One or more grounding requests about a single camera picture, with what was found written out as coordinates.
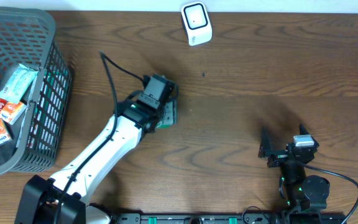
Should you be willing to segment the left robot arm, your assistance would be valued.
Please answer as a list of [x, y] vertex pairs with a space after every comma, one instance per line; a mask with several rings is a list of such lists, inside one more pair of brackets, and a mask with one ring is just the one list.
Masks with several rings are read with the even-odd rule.
[[48, 179], [34, 175], [24, 186], [16, 223], [112, 223], [112, 215], [90, 202], [112, 168], [148, 134], [175, 124], [178, 85], [162, 75], [116, 105], [100, 134]]

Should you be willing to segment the mint green wipes packet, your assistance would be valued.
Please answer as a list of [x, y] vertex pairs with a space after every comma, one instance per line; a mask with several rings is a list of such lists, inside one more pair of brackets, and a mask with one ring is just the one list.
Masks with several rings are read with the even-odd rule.
[[38, 75], [38, 71], [23, 64], [17, 64], [10, 68], [6, 75], [8, 80], [0, 91], [0, 99], [18, 104]]

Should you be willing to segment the orange small box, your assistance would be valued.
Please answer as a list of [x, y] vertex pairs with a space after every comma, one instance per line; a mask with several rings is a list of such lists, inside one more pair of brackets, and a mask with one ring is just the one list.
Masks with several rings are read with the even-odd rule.
[[26, 105], [22, 102], [7, 102], [0, 111], [0, 118], [7, 124], [13, 125], [25, 111]]

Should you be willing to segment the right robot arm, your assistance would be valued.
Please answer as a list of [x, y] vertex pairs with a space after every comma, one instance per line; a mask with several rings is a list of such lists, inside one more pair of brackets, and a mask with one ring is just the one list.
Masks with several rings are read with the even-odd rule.
[[307, 175], [306, 164], [314, 159], [318, 142], [301, 124], [300, 133], [285, 149], [274, 150], [266, 128], [258, 157], [267, 159], [267, 167], [280, 169], [279, 193], [288, 207], [272, 214], [270, 223], [322, 223], [321, 211], [327, 207], [330, 183], [318, 175]]

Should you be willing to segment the green-lidded white jar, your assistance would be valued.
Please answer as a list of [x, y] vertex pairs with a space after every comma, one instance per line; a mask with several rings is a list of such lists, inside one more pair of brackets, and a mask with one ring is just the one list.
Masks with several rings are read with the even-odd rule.
[[163, 116], [161, 120], [157, 123], [157, 129], [165, 129], [169, 128], [170, 126], [177, 124], [177, 102], [171, 101], [166, 103], [163, 108]]

